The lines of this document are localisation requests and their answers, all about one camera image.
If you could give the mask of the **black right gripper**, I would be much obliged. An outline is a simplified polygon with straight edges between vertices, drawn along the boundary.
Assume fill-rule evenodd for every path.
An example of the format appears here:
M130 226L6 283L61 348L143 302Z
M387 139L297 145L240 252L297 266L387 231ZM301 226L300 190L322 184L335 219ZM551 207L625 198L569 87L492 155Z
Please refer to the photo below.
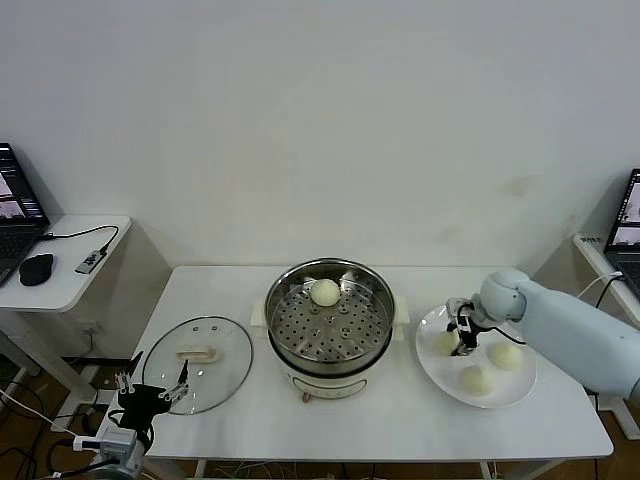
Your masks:
M456 323L449 322L446 327L447 332L453 332L458 330L459 339L462 343L459 343L451 352L452 357L465 357L469 356L475 351L477 346L477 332L473 329L469 317L464 315L464 308L459 308L456 313Z

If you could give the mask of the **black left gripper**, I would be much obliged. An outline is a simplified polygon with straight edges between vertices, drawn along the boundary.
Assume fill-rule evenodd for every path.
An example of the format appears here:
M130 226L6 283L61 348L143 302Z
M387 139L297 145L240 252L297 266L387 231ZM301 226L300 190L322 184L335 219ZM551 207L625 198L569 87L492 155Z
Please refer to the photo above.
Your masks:
M180 375L175 386L163 389L161 387L134 384L132 376L143 356L143 351L138 352L115 375L115 381L119 390L119 406L124 410L119 420L121 428L150 428L156 415L167 413L171 408L171 402L181 400L189 390L188 366L189 360L185 359Z

